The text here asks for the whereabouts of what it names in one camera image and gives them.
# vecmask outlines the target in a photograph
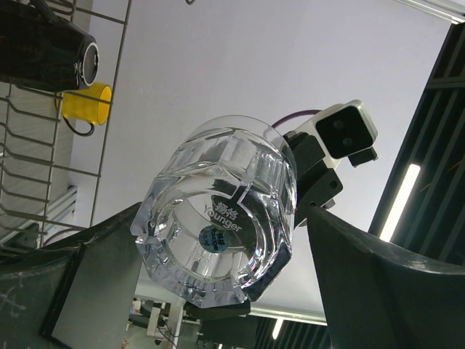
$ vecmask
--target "glass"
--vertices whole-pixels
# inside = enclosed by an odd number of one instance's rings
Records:
[[[295,171],[287,142],[259,120],[198,127],[131,227],[150,278],[201,308],[258,299],[291,257]]]

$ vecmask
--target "blue round sticker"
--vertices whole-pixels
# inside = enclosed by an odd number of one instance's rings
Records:
[[[198,241],[210,253],[224,252],[230,245],[230,237],[227,230],[220,230],[213,225],[201,230]]]

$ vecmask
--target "white wall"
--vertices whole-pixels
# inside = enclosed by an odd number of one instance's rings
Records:
[[[110,0],[94,4],[118,16],[124,8]],[[117,27],[92,22],[102,48],[101,81],[111,79]],[[448,27],[393,0],[135,1],[97,221],[142,200],[176,147],[208,119],[234,113],[272,123],[301,109],[361,99],[379,129],[379,160],[357,169],[344,161],[338,170],[344,191],[332,211],[367,229]],[[101,141],[101,128],[90,139],[76,138],[75,166],[96,170]],[[85,224],[94,181],[73,180]],[[261,302],[323,311],[304,231],[295,233],[294,258]]]

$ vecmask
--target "white camera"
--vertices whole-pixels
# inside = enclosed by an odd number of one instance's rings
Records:
[[[373,144],[378,131],[359,100],[326,108],[295,129],[300,132],[315,136],[328,168],[335,169],[345,157],[354,167],[377,159]]]

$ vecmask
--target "tube light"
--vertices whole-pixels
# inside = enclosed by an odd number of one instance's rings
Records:
[[[415,185],[416,178],[419,176],[420,166],[411,164],[408,167],[407,173],[405,174],[402,185],[400,186],[399,193],[394,200],[391,212],[387,217],[386,223],[384,223],[383,230],[379,238],[383,241],[391,241],[392,234],[394,234],[395,227],[399,223],[400,215],[407,204],[408,197]]]
[[[283,325],[283,319],[282,318],[279,318],[278,320],[276,320],[276,325],[275,325],[275,329],[273,329],[273,339],[275,340],[276,338],[278,338],[278,335],[279,335],[279,331],[281,330],[281,327]]]

